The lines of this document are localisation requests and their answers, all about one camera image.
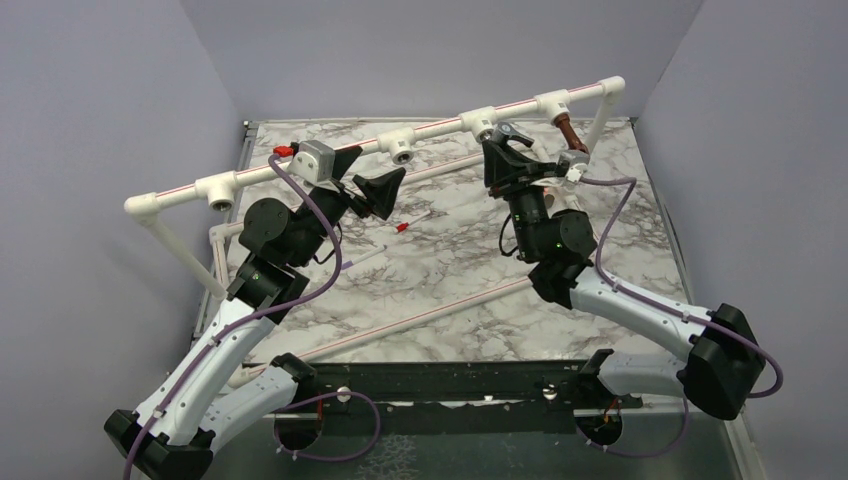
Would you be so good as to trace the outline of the chrome metal faucet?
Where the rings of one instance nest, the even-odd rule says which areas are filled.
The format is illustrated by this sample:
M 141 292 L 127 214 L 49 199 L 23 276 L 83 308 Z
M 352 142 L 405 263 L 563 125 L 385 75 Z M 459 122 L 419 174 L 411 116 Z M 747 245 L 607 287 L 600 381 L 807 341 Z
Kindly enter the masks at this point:
M 531 148 L 534 144 L 532 138 L 519 132 L 508 122 L 498 122 L 493 127 L 489 140 L 501 146 L 506 146 L 510 141 L 518 142 L 528 148 Z

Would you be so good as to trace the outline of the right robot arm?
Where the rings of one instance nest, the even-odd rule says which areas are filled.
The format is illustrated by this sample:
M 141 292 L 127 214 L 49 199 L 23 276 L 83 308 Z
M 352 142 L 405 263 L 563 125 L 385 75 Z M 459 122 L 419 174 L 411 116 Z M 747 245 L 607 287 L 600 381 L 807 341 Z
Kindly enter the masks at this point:
M 680 303 L 639 288 L 601 265 L 603 241 L 586 212 L 548 214 L 540 180 L 563 177 L 564 162 L 538 162 L 508 141 L 482 143 L 484 185 L 510 209 L 520 260 L 544 301 L 603 317 L 663 348 L 661 354 L 603 353 L 577 380 L 579 398 L 600 407 L 614 396 L 652 394 L 688 400 L 702 412 L 733 420 L 766 363 L 745 314 Z

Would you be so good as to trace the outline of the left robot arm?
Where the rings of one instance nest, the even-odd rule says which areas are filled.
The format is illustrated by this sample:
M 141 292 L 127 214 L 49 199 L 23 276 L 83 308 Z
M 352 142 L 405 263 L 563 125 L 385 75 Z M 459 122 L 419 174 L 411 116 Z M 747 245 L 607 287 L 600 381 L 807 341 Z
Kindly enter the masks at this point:
M 216 454 L 266 414 L 298 411 L 313 401 L 309 366 L 292 354 L 255 379 L 223 393 L 246 355 L 293 309 L 324 295 L 345 262 L 335 232 L 340 218 L 387 217 L 393 206 L 351 195 L 341 186 L 305 192 L 277 162 L 272 169 L 302 198 L 291 210 L 275 198 L 255 202 L 240 241 L 250 252 L 208 327 L 176 369 L 132 410 L 116 410 L 104 429 L 124 456 L 122 476 L 200 479 Z

